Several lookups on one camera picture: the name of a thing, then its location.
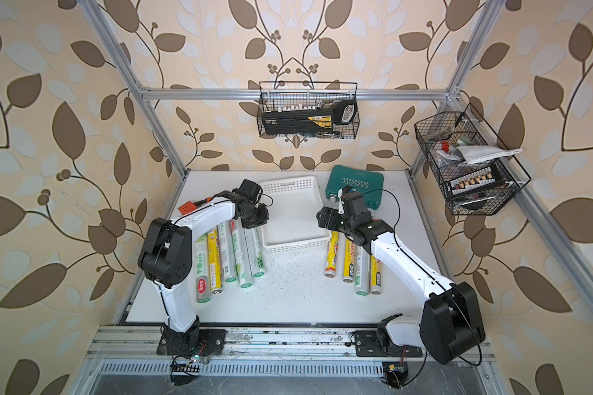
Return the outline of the white perforated plastic basket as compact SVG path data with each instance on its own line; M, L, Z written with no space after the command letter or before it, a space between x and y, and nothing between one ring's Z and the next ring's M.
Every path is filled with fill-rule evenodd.
M326 247L331 232L320 228L316 214L323 207L313 176L275 179L260 184L273 199L269 219L262 226L262 244L268 253L286 253Z

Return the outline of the yellow wrap roll with salmon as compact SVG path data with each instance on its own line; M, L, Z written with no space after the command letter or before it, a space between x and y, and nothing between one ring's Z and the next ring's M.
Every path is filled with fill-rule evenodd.
M337 255L338 255L339 232L332 231L329 240L329 246L325 262L325 276L334 278L336 275Z

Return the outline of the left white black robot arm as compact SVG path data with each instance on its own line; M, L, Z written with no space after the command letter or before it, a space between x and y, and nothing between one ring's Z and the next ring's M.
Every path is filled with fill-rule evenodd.
M262 187L245 179L237 189L194 202L190 212L175 220L158 217L151 222L138 267L155 286L165 309L163 335L168 346L192 352L201 344L200 320L185 284L194 266L194 243L228 220L241 219L246 229L266 224L268 208L260 202L262 196Z

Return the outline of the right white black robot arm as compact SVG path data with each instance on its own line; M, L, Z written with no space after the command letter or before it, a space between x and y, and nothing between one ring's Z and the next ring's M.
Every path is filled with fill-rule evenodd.
M477 294L466 282L454 283L428 266L408 248L395 228L375 219L365 197L342 189L337 208L323 207L318 226L344 234L370 257L384 264L412 292L422 307L417 322L394 314L380 322L380 349L422 347L436 362L446 365L485 341Z

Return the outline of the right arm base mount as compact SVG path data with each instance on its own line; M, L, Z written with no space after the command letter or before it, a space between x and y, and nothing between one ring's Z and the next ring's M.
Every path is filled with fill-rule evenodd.
M353 332L351 341L358 357L373 358L415 358L423 357L420 347L397 346L385 332L379 330L359 330Z

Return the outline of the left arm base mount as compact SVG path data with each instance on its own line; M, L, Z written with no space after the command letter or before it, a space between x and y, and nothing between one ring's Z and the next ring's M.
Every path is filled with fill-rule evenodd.
M225 346L227 331L223 329L191 328L188 332L175 332L161 326L161 339L156 353L162 356L220 355Z

